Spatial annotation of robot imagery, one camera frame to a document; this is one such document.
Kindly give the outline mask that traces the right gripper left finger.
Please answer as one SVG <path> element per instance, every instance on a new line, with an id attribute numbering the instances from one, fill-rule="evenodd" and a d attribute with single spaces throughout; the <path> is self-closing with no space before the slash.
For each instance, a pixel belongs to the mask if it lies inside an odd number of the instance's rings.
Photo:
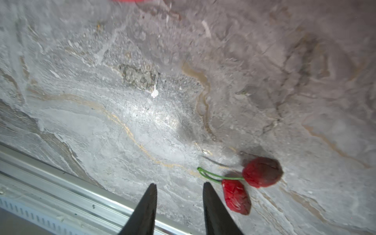
<path id="1" fill-rule="evenodd" d="M 118 235 L 153 235 L 156 209 L 157 186 L 152 183 Z"/>

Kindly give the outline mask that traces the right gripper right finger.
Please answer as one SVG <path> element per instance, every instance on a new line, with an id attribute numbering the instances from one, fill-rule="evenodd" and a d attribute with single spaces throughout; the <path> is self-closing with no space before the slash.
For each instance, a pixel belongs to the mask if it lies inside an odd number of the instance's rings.
<path id="1" fill-rule="evenodd" d="M 209 182 L 203 185 L 203 208 L 207 235 L 243 235 Z"/>

